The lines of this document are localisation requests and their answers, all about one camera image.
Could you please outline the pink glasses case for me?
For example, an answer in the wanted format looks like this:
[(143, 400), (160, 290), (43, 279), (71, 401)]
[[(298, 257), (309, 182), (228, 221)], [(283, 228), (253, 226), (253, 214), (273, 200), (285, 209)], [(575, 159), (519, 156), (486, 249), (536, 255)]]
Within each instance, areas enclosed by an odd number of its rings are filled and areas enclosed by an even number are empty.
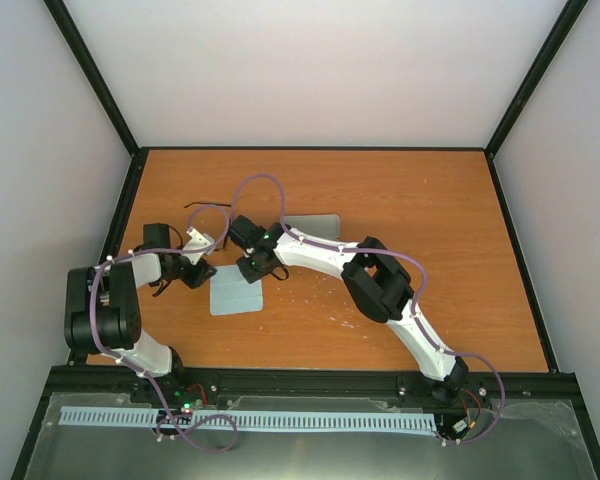
[(284, 222), (314, 237), (338, 240), (340, 236), (340, 218), (337, 214), (286, 215)]

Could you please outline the light blue cleaning cloth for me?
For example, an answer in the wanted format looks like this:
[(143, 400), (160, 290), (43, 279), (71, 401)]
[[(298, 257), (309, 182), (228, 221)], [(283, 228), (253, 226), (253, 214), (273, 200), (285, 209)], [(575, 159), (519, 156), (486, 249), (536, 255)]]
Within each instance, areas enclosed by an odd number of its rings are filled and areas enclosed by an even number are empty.
[(220, 266), (210, 281), (210, 313), (224, 316), (261, 311), (262, 282), (248, 283), (236, 265)]

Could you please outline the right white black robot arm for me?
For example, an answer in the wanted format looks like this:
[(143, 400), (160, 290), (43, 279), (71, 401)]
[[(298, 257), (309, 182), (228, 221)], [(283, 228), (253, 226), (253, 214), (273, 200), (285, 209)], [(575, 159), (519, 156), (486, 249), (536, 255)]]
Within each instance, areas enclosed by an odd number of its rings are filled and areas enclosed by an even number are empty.
[(244, 253), (236, 264), (249, 283), (290, 267), (342, 280), (358, 311), (387, 325), (409, 350), (433, 399), (450, 405), (457, 398), (469, 368), (426, 319), (399, 257), (377, 238), (328, 240), (283, 223), (264, 228), (243, 215), (230, 224), (228, 238)]

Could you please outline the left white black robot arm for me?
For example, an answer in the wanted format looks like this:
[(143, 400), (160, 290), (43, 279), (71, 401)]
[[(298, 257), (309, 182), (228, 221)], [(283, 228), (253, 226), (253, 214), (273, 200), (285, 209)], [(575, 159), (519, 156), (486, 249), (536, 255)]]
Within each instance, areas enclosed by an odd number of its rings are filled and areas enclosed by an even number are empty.
[(139, 377), (153, 377), (154, 392), (170, 403), (186, 395), (188, 378), (176, 350), (144, 330), (137, 290), (154, 287), (157, 297), (175, 281), (195, 289), (217, 272), (204, 259), (214, 250), (212, 237), (190, 227), (189, 240), (173, 246), (176, 232), (168, 224), (147, 224), (143, 242), (124, 259), (70, 270), (64, 316), (64, 338), (72, 351), (102, 355)]

